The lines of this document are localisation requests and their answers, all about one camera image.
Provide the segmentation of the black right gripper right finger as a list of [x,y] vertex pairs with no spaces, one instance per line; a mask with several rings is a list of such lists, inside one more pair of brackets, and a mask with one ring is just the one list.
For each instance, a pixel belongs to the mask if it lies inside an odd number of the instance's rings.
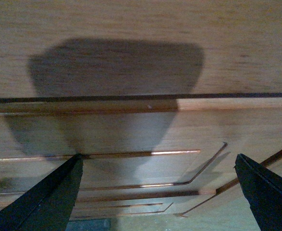
[[282,231],[282,177],[244,154],[237,155],[234,168],[259,228]]

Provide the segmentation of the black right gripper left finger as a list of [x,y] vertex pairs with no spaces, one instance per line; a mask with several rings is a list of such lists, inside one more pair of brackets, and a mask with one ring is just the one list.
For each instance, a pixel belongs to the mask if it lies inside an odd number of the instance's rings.
[[0,231],[64,231],[83,174],[76,154],[0,211]]

